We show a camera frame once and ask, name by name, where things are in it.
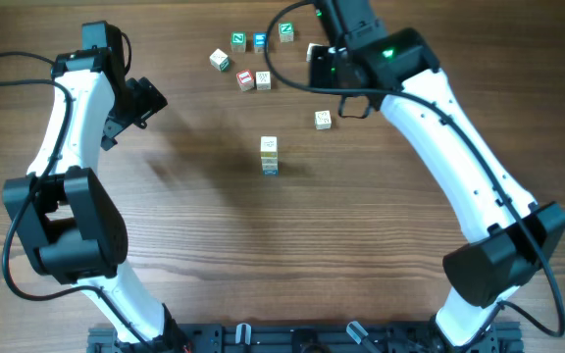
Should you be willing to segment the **lone block with zero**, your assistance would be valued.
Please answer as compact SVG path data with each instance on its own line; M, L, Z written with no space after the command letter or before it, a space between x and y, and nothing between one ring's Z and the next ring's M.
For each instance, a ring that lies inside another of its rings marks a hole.
M318 111L314 115L315 128L317 130L329 129L332 127L332 117L330 111Z

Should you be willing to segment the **yellow top elephant block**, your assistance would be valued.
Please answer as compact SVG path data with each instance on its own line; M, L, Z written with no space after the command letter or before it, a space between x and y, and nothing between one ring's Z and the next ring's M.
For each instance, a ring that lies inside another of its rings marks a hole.
M262 158L277 158L279 155L278 139L275 136L262 136L260 154Z

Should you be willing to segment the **white green edged block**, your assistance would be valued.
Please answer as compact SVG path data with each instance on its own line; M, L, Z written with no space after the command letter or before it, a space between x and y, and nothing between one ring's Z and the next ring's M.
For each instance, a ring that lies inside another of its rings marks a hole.
M277 170L279 168L278 163L262 163L263 170Z

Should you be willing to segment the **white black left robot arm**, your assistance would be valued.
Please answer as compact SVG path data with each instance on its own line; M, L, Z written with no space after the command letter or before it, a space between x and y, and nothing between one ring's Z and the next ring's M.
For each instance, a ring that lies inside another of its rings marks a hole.
M28 301L84 293L113 325L122 352L186 352L187 335L128 263L125 221L96 173L113 135L143 125L166 101L146 78L126 79L122 52L109 47L62 54L51 65L45 82L54 88L54 104L43 142L26 175L7 180L2 193L11 218L4 280ZM13 238L33 269L63 290L19 289L10 269Z

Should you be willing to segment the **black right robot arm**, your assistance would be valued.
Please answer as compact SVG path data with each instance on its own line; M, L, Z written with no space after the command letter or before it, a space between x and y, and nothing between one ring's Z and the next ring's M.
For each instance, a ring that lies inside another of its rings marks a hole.
M498 162L459 106L422 35L361 24L331 29L313 51L310 88L364 96L412 145L444 192L465 244L444 256L451 288L425 347L465 352L481 343L512 295L535 274L548 279L559 322L563 300L550 266L565 230L556 203L540 205Z

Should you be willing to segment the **plain block number two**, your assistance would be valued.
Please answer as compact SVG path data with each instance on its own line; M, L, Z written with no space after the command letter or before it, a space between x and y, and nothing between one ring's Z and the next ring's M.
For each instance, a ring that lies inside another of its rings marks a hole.
M310 63L312 61L312 56L313 56L313 50L315 47L321 47L321 44L317 44L317 43L309 43L308 47L307 47L307 52L306 52L306 62Z

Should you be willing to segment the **green N block right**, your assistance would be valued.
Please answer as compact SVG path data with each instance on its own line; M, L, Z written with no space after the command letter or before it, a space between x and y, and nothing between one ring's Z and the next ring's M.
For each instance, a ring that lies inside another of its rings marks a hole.
M279 23L279 38L281 43L294 41L294 26L291 22Z

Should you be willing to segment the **green n block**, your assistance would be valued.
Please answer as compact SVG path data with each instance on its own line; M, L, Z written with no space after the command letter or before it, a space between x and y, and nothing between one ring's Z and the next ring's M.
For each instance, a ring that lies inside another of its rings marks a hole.
M245 52L247 46L247 36L244 31L234 31L231 34L231 51Z
M279 38L281 43L294 41L294 26L291 22L279 23Z

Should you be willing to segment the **plain block yellow side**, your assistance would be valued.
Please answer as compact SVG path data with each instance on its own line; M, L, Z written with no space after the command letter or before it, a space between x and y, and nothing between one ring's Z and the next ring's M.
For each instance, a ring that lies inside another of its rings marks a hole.
M272 87L270 72L256 72L255 83L258 90L270 90Z

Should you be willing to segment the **blue top block left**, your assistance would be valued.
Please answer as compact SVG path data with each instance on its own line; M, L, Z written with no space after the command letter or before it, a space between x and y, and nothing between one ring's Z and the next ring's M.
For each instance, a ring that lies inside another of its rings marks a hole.
M255 53L263 53L267 44L267 34L265 32L255 32L253 34L253 50Z

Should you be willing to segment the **red I top block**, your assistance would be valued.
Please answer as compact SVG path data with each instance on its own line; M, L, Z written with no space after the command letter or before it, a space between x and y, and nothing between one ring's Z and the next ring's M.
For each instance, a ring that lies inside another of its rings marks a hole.
M237 84L241 91L245 92L255 87L255 78L250 70L244 70L236 74Z

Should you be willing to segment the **white green W block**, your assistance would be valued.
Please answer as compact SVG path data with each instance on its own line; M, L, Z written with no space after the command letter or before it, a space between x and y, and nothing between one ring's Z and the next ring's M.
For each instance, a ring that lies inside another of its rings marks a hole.
M229 69L231 61L229 56L221 49L216 49L209 57L211 65L220 72Z

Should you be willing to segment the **green N block left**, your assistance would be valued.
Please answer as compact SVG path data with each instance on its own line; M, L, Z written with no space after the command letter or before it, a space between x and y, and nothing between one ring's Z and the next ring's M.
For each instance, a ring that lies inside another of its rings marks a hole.
M231 51L245 52L247 46L247 36L244 31L234 31L231 34Z

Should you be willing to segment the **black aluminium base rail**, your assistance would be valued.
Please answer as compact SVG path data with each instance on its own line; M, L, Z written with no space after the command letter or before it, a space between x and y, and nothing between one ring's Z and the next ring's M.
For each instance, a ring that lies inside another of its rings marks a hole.
M450 352L441 339L432 338L426 322L391 322L363 325L365 341L353 338L346 326L179 325L189 345L182 352ZM483 338L466 352L522 353L525 346L520 324L492 324ZM91 328L86 352L127 352L121 349L112 328Z

